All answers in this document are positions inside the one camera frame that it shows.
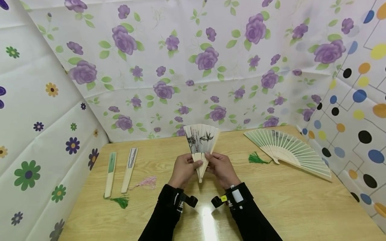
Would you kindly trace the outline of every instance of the right hand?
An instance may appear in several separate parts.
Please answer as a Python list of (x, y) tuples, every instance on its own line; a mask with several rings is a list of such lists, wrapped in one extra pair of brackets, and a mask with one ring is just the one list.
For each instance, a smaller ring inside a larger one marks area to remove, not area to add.
[(237, 186), (241, 183), (229, 157), (215, 152), (211, 155), (207, 152), (205, 158), (209, 161), (206, 172), (214, 174), (222, 188), (228, 189), (231, 185)]

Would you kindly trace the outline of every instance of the folding fan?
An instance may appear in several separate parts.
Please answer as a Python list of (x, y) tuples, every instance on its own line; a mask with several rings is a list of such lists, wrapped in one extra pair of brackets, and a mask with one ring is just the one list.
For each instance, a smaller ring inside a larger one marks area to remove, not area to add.
[(320, 156), (305, 142), (281, 131), (256, 129), (245, 132), (255, 145), (275, 163), (282, 160), (307, 172), (331, 181), (331, 172)]
[(192, 152), (193, 161), (202, 160), (203, 162), (202, 166), (197, 168), (198, 179), (202, 183), (202, 178), (208, 166), (205, 152), (212, 154), (221, 131), (216, 127), (204, 124), (184, 126), (184, 131)]

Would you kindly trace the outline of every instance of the hand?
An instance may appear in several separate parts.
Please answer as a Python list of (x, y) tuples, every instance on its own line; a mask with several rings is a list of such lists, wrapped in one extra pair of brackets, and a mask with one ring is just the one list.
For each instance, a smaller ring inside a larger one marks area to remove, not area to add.
[(222, 188), (228, 189), (231, 185), (237, 186), (241, 183), (229, 157), (215, 152), (212, 155), (207, 152), (205, 157), (209, 161), (206, 172), (214, 174)]
[(195, 170), (201, 165), (201, 160), (193, 162), (192, 154), (190, 153), (178, 156), (168, 185), (184, 189)]

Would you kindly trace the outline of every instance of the pink tassel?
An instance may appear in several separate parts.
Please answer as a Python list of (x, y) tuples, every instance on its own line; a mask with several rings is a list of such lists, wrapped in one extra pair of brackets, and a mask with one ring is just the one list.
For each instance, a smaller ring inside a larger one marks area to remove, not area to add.
[(153, 190), (156, 187), (156, 180), (157, 180), (156, 176), (148, 177), (145, 180), (141, 181), (140, 183), (136, 184), (134, 187), (129, 188), (129, 190), (133, 190), (134, 188), (139, 186), (150, 186), (150, 189)]

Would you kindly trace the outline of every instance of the black dot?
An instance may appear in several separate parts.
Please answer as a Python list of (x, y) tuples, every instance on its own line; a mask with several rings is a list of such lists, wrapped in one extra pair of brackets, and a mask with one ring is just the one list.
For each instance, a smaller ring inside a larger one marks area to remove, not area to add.
[(325, 155), (326, 157), (330, 157), (330, 156), (331, 156), (330, 151), (329, 151), (327, 148), (325, 148), (325, 147), (322, 149), (322, 153), (323, 153), (323, 155)]
[(377, 181), (375, 181), (375, 179), (369, 174), (364, 174), (363, 180), (366, 183), (366, 185), (371, 188), (376, 188), (378, 186)]
[(343, 71), (343, 77), (347, 79), (351, 76), (351, 73), (352, 73), (351, 69), (347, 68)]
[(372, 141), (372, 136), (368, 131), (360, 131), (358, 133), (358, 138), (363, 144), (369, 144)]
[(339, 115), (339, 109), (338, 109), (338, 107), (332, 108), (331, 114), (332, 114), (333, 116)]
[(357, 201), (357, 202), (359, 202), (359, 197), (355, 194), (355, 193), (353, 193), (353, 192), (350, 192), (351, 193), (351, 195), (355, 198), (355, 200)]

